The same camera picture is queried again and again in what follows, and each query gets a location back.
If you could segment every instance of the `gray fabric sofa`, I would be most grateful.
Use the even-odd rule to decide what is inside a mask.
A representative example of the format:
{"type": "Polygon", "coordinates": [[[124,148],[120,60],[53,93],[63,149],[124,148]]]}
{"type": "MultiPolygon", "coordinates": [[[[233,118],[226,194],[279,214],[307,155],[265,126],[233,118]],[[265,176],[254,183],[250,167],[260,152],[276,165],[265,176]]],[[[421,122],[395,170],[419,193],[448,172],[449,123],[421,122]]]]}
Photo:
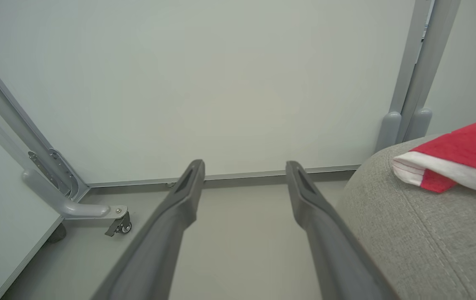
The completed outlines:
{"type": "Polygon", "coordinates": [[[394,156],[433,138],[376,153],[336,209],[402,299],[476,299],[476,191],[436,194],[391,170],[394,156]]]}

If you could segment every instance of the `caster wheel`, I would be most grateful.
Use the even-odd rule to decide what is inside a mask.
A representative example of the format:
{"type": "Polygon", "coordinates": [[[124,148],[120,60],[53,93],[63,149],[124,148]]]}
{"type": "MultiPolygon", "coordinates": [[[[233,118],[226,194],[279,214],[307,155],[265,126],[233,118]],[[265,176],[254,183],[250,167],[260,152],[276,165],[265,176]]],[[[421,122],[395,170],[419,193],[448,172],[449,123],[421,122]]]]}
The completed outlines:
{"type": "Polygon", "coordinates": [[[131,228],[133,228],[133,224],[131,222],[129,222],[129,224],[127,226],[121,228],[121,232],[122,233],[128,233],[131,230],[131,228]]]}

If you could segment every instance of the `gray floor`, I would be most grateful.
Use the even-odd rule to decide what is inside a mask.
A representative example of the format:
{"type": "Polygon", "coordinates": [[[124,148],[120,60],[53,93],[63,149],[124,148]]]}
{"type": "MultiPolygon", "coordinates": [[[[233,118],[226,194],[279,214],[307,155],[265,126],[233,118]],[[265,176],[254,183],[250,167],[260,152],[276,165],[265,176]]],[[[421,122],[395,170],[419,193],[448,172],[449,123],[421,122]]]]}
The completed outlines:
{"type": "MultiPolygon", "coordinates": [[[[347,183],[341,178],[316,183],[333,205],[347,183]]],[[[255,182],[261,185],[246,179],[203,190],[198,220],[183,236],[171,300],[321,298],[286,185],[255,182]]],[[[146,187],[93,192],[84,203],[127,205],[133,230],[107,237],[103,233],[110,222],[64,221],[67,237],[44,246],[3,298],[88,299],[166,194],[163,188],[146,187]]]]}

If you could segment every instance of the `red fabric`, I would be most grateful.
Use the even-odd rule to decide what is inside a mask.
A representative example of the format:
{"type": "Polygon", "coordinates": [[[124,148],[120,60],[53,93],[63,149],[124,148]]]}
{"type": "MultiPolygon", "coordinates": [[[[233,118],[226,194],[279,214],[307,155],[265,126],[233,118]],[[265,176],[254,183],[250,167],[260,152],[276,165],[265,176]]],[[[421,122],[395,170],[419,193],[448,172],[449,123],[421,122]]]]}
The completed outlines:
{"type": "MultiPolygon", "coordinates": [[[[412,151],[436,158],[460,163],[476,169],[476,123],[442,135],[412,151]]],[[[421,187],[435,192],[443,192],[455,185],[451,179],[425,170],[421,187]]]]}

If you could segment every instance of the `red and white cloth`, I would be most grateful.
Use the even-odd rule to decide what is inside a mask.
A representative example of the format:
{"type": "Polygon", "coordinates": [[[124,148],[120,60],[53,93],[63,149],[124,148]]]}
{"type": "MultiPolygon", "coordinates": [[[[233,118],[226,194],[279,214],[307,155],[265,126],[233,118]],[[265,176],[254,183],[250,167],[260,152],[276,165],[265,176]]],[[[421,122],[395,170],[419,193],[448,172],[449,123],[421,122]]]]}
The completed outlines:
{"type": "Polygon", "coordinates": [[[476,190],[476,123],[394,157],[392,169],[400,180],[437,193],[457,183],[476,190]]]}

